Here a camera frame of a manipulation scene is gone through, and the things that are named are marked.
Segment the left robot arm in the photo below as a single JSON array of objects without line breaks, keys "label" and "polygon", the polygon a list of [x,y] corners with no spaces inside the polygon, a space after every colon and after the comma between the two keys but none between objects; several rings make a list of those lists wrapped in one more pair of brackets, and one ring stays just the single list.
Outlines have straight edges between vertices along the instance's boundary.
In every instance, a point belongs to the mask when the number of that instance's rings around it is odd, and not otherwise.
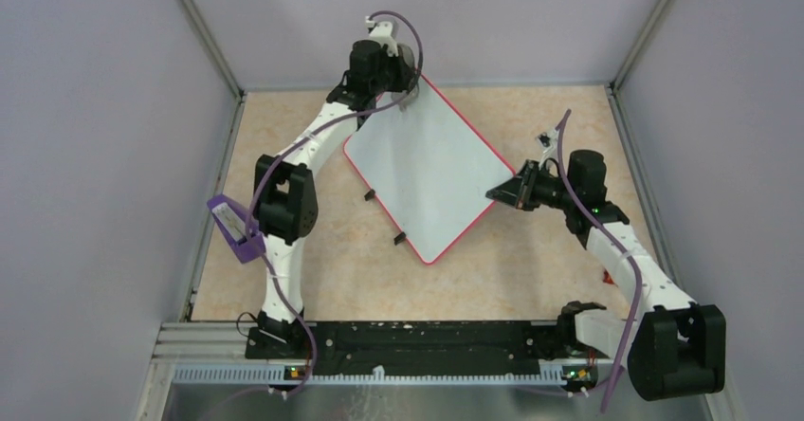
[{"label": "left robot arm", "polygon": [[421,48],[355,42],[348,69],[315,119],[281,153],[258,159],[249,210],[265,245],[267,281],[257,327],[280,357],[297,355],[304,343],[301,263],[304,240],[319,215],[316,174],[347,137],[381,111],[382,96],[394,105],[415,98],[422,67]]}]

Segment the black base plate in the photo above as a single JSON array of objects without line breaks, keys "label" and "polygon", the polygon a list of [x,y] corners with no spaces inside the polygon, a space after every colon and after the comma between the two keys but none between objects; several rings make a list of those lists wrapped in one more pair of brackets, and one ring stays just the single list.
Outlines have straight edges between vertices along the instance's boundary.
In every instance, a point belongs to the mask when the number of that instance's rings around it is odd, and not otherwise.
[{"label": "black base plate", "polygon": [[248,359],[297,360],[315,376],[526,376],[549,362],[601,357],[568,325],[541,320],[318,321],[281,334],[248,331]]}]

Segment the purple box holder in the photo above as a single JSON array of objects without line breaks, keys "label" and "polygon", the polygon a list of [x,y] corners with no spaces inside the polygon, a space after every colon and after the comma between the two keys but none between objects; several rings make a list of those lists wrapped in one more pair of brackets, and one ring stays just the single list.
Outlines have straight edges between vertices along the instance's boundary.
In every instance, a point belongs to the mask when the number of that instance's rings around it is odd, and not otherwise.
[{"label": "purple box holder", "polygon": [[217,194],[206,203],[214,223],[230,250],[241,264],[258,259],[265,253],[265,243],[258,230],[247,229],[247,209],[237,201]]}]

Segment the silver mesh eraser sponge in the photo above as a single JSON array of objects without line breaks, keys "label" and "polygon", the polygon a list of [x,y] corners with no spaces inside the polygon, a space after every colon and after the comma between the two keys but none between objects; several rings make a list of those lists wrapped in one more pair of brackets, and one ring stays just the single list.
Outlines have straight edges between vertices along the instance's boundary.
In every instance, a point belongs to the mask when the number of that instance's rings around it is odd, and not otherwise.
[{"label": "silver mesh eraser sponge", "polygon": [[418,97],[418,68],[413,50],[405,44],[398,45],[400,57],[399,90],[394,92],[397,107],[400,111],[408,108]]}]

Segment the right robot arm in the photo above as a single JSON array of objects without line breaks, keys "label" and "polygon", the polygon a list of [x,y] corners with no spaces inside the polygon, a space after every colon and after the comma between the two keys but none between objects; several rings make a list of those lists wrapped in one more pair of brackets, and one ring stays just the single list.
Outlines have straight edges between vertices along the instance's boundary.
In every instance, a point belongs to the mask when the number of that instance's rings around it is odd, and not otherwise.
[{"label": "right robot arm", "polygon": [[580,357],[593,348],[625,370],[646,401],[715,394],[725,386],[726,319],[674,283],[636,236],[628,216],[607,198],[607,166],[593,150],[571,152],[562,174],[528,160],[486,197],[520,211],[544,206],[605,269],[629,302],[620,319],[602,305],[570,302],[559,318],[558,349]]}]

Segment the aluminium frame rail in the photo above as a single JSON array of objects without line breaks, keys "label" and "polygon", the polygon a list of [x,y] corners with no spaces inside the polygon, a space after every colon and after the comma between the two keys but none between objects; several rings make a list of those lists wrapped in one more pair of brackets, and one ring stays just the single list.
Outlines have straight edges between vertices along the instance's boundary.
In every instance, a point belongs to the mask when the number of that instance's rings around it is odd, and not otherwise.
[{"label": "aluminium frame rail", "polygon": [[746,418],[711,311],[651,316],[622,361],[569,326],[567,316],[309,321],[275,339],[248,318],[165,323],[139,417]]}]

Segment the pink-framed whiteboard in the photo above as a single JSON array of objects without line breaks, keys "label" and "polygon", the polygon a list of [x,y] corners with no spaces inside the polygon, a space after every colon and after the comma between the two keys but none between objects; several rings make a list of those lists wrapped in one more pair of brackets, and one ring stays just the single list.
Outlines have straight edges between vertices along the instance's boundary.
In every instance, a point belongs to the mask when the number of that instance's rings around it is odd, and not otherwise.
[{"label": "pink-framed whiteboard", "polygon": [[404,234],[432,265],[493,205],[486,192],[515,170],[427,77],[404,108],[376,113],[343,153]]}]

